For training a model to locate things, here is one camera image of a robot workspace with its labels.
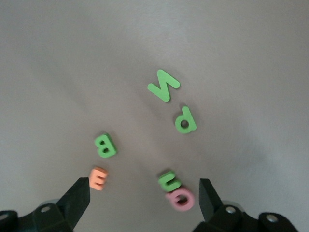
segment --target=green foam letter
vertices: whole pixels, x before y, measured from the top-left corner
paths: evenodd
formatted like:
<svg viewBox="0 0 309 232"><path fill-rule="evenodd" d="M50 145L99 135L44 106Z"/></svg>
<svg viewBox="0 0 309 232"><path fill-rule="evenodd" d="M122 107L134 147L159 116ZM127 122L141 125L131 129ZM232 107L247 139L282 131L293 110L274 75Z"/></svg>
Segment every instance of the green foam letter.
<svg viewBox="0 0 309 232"><path fill-rule="evenodd" d="M95 145L98 148L99 156L103 158L111 157L117 153L117 149L108 133L100 135L96 138Z"/></svg>
<svg viewBox="0 0 309 232"><path fill-rule="evenodd" d="M182 185L181 181L175 179L175 177L176 175L173 171L169 171L159 177L158 182L164 191L172 192L175 189L178 189Z"/></svg>
<svg viewBox="0 0 309 232"><path fill-rule="evenodd" d="M147 88L162 101L168 102L170 100L168 84L173 88L178 89L180 87L180 82L161 69L158 70L157 76L161 88L152 83L150 83Z"/></svg>
<svg viewBox="0 0 309 232"><path fill-rule="evenodd" d="M184 106L182 111L183 115L179 115L176 118L175 121L176 129L182 134L187 134L192 131L195 131L197 129L197 125L192 117L189 107Z"/></svg>

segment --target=letter m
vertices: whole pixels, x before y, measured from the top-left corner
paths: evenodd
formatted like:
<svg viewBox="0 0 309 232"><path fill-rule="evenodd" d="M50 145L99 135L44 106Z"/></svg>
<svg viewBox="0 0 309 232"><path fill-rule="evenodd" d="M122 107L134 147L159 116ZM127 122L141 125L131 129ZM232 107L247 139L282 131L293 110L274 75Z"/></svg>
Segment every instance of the letter m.
<svg viewBox="0 0 309 232"><path fill-rule="evenodd" d="M158 98L160 98L162 101L168 102L170 100L168 84L172 86L173 88L178 89L180 87L180 82L161 69L158 70L157 76L158 76L160 88L150 83L148 85L148 89L150 92L155 94Z"/></svg>

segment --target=white surface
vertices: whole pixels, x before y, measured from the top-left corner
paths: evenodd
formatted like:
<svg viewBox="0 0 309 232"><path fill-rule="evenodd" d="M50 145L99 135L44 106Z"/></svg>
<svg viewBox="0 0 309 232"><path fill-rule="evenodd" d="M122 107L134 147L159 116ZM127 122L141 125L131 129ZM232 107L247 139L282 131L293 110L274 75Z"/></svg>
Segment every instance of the white surface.
<svg viewBox="0 0 309 232"><path fill-rule="evenodd" d="M76 232L189 232L198 204L174 211L157 183L171 168L196 197L209 178L307 231L308 22L306 0L1 1L0 210L29 213L97 165L110 176ZM169 103L147 90L158 69L182 85Z"/></svg>

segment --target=orange foam letter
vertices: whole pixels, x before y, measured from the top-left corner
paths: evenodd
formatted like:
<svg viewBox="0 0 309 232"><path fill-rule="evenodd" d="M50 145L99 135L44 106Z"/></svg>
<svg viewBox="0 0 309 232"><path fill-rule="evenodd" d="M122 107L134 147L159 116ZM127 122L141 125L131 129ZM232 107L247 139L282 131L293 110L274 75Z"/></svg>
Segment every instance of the orange foam letter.
<svg viewBox="0 0 309 232"><path fill-rule="evenodd" d="M89 186L95 190L101 191L104 188L105 179L108 176L108 171L96 167L92 169L89 177Z"/></svg>

